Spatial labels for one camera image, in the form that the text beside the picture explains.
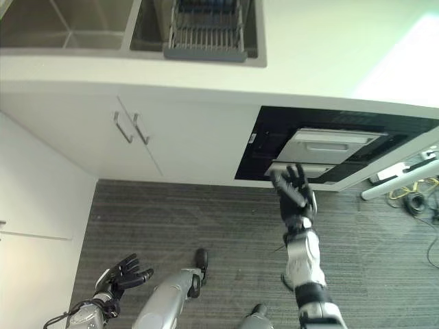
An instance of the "robot leg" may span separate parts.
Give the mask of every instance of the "robot leg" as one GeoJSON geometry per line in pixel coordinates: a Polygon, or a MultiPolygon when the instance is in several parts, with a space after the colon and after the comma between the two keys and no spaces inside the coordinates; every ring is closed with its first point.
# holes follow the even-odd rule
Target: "robot leg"
{"type": "Polygon", "coordinates": [[[273,325],[265,316],[267,314],[267,306],[258,304],[252,311],[252,314],[247,316],[238,329],[273,329],[273,325]]]}
{"type": "Polygon", "coordinates": [[[199,249],[195,255],[196,268],[182,269],[168,277],[149,298],[132,329],[174,329],[188,298],[200,295],[205,281],[207,252],[199,249]]]}

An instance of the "dish rack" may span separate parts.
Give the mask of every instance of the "dish rack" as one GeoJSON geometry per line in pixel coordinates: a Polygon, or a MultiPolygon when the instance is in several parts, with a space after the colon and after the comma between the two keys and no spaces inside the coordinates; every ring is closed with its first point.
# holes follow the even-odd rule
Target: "dish rack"
{"type": "Polygon", "coordinates": [[[244,62],[240,0],[174,0],[166,58],[244,62]]]}

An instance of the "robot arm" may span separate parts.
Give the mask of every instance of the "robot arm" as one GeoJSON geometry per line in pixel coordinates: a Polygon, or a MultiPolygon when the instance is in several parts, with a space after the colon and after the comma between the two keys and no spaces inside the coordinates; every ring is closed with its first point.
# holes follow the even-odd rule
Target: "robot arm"
{"type": "Polygon", "coordinates": [[[271,179],[281,197],[281,215],[288,232],[284,242],[288,252],[285,285],[295,293],[301,328],[347,329],[340,310],[327,289],[320,268],[319,238],[312,228],[317,212],[314,192],[308,185],[302,167],[297,173],[272,172],[271,179]]]}
{"type": "Polygon", "coordinates": [[[105,270],[95,285],[91,300],[77,303],[69,312],[50,319],[44,326],[67,319],[70,329],[102,329],[109,319],[119,316],[119,301],[125,289],[137,287],[149,280],[153,269],[139,272],[139,260],[136,254],[118,262],[111,269],[105,270]]]}

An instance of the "stainless steel sink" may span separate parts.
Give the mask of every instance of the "stainless steel sink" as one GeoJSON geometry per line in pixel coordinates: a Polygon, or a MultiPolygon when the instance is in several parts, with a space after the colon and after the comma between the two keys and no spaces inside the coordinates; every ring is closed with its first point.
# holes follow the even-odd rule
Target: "stainless steel sink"
{"type": "MultiPolygon", "coordinates": [[[[130,49],[162,51],[169,41],[172,0],[142,0],[130,49]]],[[[244,8],[244,49],[249,58],[258,57],[256,14],[253,0],[242,1],[244,8]]]]}
{"type": "MultiPolygon", "coordinates": [[[[0,4],[0,54],[165,60],[174,1],[5,0],[0,4]]],[[[239,1],[247,53],[239,64],[266,66],[262,1],[239,1]]]]}
{"type": "Polygon", "coordinates": [[[14,0],[0,47],[119,49],[133,0],[14,0]]]}

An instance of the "gray carpet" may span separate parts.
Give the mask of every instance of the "gray carpet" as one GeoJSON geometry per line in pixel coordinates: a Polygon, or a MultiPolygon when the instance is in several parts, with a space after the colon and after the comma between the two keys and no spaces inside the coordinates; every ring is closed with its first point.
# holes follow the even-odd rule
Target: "gray carpet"
{"type": "MultiPolygon", "coordinates": [[[[317,192],[322,268],[349,328],[439,328],[439,270],[425,252],[434,231],[366,185],[317,192]]],[[[281,284],[286,254],[278,198],[270,189],[99,181],[72,303],[91,296],[107,267],[136,252],[154,277],[126,291],[109,329],[131,328],[154,287],[209,250],[209,278],[185,304],[179,329],[232,329],[264,302],[275,329],[298,327],[294,296],[281,284]]],[[[431,251],[439,263],[439,245],[431,251]]]]}

